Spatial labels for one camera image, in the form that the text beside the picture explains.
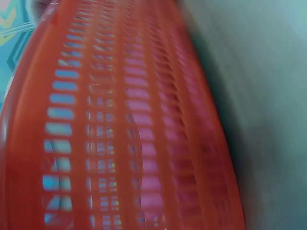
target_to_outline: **gray wall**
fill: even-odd
[[[306,230],[307,1],[183,1],[247,230]]]

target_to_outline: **orange plastic basket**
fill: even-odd
[[[53,2],[0,118],[1,230],[243,230],[175,3]]]

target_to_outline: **teal surface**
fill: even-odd
[[[29,21],[25,0],[4,0],[4,2],[0,2],[2,6],[0,8],[0,31]],[[29,31],[16,33],[13,37],[0,37],[0,105],[3,103],[9,79],[13,75],[31,33],[32,31]]]

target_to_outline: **blurred object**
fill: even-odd
[[[172,0],[50,4],[0,130],[1,230],[245,230],[219,117]]]
[[[183,8],[224,126],[247,229],[307,229],[307,2],[184,0]]]

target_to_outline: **rectangular hole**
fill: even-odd
[[[179,131],[179,130],[166,130],[165,135],[167,139],[170,141],[184,141],[188,140],[188,136],[185,133],[185,131]]]
[[[159,81],[157,84],[158,84],[160,90],[177,91],[177,87],[173,83]]]
[[[157,173],[158,172],[158,165],[155,160],[151,159],[143,159],[143,171],[144,173]]]
[[[103,138],[104,128],[102,126],[94,126],[94,125],[86,126],[86,134],[90,138]]]
[[[111,74],[89,74],[90,79],[96,82],[113,82],[114,78]]]
[[[53,195],[43,197],[44,208],[48,211],[72,211],[71,197],[68,195]]]
[[[90,18],[81,17],[81,16],[76,16],[76,17],[74,17],[74,19],[76,19],[76,20],[83,20],[83,21],[90,21],[91,20]]]
[[[55,157],[50,171],[69,173],[71,171],[71,161],[67,157]]]
[[[91,13],[84,12],[84,11],[77,11],[77,14],[79,14],[79,15],[92,15]]]
[[[161,183],[157,176],[143,176],[142,191],[157,191],[161,190]]]
[[[93,45],[94,49],[96,51],[99,51],[99,52],[107,52],[107,51],[112,51],[113,48],[110,47],[110,46],[98,46],[98,45]]]
[[[142,209],[163,207],[161,194],[141,194]]]
[[[98,173],[98,174],[114,173],[115,163],[113,159],[98,160],[98,161],[96,159],[90,159],[86,161],[86,168],[91,173]]]
[[[101,96],[111,96],[114,94],[113,86],[108,84],[89,84],[89,90],[91,93],[99,94]]]
[[[166,114],[182,114],[182,111],[178,105],[162,103],[161,108]]]
[[[46,132],[55,136],[70,137],[72,135],[71,125],[68,123],[48,122]]]
[[[114,154],[114,146],[111,142],[99,142],[90,141],[85,145],[86,152],[88,154],[94,154],[98,156],[109,156]]]
[[[95,41],[98,42],[98,43],[101,43],[101,44],[110,44],[110,45],[114,44],[114,41],[112,41],[112,40],[105,40],[105,39],[96,38]]]
[[[71,191],[68,176],[43,175],[43,188],[46,191]]]
[[[44,214],[44,222],[47,226],[49,226],[49,229],[60,229],[62,228],[62,222],[61,221],[57,221],[58,218],[62,218],[62,219],[67,219],[67,226],[74,226],[74,222],[73,222],[73,216],[72,214],[69,212],[61,212],[61,213],[45,213]]]
[[[47,114],[48,117],[52,119],[73,119],[73,111],[69,108],[48,108]]]
[[[174,181],[177,187],[189,187],[196,185],[196,178],[194,174],[174,176]]]
[[[131,180],[131,183],[132,183],[132,187],[135,189],[135,190],[139,190],[141,188],[141,181],[140,179],[137,179],[137,178],[133,178]]]
[[[113,58],[110,55],[93,54],[93,58],[97,61],[112,61]]]
[[[135,78],[135,77],[124,77],[125,82],[129,85],[142,86],[147,87],[147,81],[143,78]]]
[[[153,124],[152,119],[147,114],[129,114],[127,115],[127,121],[129,123],[136,123],[137,125],[148,125]]]
[[[125,92],[128,97],[149,99],[148,92],[143,89],[126,88]]]
[[[175,93],[159,92],[159,96],[163,101],[170,101],[175,103],[180,102],[178,96]]]
[[[125,62],[129,65],[136,65],[136,66],[141,66],[141,67],[146,66],[144,61],[142,61],[140,59],[136,59],[136,58],[127,57],[127,58],[125,58]]]
[[[74,26],[89,26],[88,23],[72,23]]]
[[[73,68],[81,67],[80,61],[77,61],[77,60],[63,60],[63,59],[59,59],[58,60],[58,64],[60,66],[73,67]]]
[[[135,57],[135,58],[143,58],[144,57],[144,53],[141,52],[141,51],[137,51],[137,50],[127,49],[125,51],[125,53],[130,57]]]
[[[113,19],[100,19],[99,21],[101,23],[113,24]]]
[[[104,121],[104,114],[102,111],[92,111],[88,110],[86,112],[87,119],[91,122],[102,123]]]
[[[156,156],[157,151],[152,143],[143,142],[141,146],[143,156]]]
[[[66,58],[70,58],[70,57],[82,58],[83,57],[82,53],[78,51],[62,51],[61,54],[62,56]]]
[[[131,110],[150,112],[151,108],[147,102],[138,100],[127,100],[126,105]]]
[[[57,69],[55,74],[60,78],[71,78],[71,79],[79,78],[79,73],[75,70]]]
[[[83,36],[78,36],[78,35],[68,34],[68,35],[66,35],[66,37],[70,40],[78,40],[78,41],[84,41],[85,40],[85,38]]]
[[[89,96],[87,98],[87,101],[88,104],[92,107],[100,107],[105,104],[104,99],[102,97]]]
[[[163,116],[163,121],[164,121],[164,124],[168,127],[183,128],[185,126],[181,118]]]
[[[55,82],[53,82],[52,86],[55,90],[60,90],[60,91],[76,91],[77,90],[76,83],[72,81],[56,80]]]
[[[166,73],[166,72],[156,72],[156,75],[158,78],[162,80],[167,80],[167,81],[175,81],[174,76],[171,73]]]
[[[114,28],[112,26],[97,25],[97,27],[100,30],[109,30],[109,31],[113,31],[114,30]]]
[[[71,153],[71,144],[68,140],[45,139],[44,147],[45,147],[45,152],[56,152],[63,154]]]
[[[64,46],[68,47],[68,48],[79,48],[79,49],[84,48],[83,44],[78,44],[78,43],[74,43],[74,42],[65,42]]]
[[[154,140],[154,134],[149,128],[139,128],[139,135],[143,140]]]
[[[111,38],[111,37],[115,37],[114,34],[112,33],[103,33],[103,32],[97,32],[98,35],[106,37],[106,38]]]
[[[129,49],[137,49],[137,50],[143,50],[143,46],[138,43],[125,43],[126,47]]]
[[[75,98],[71,94],[52,93],[50,101],[55,104],[75,104]]]

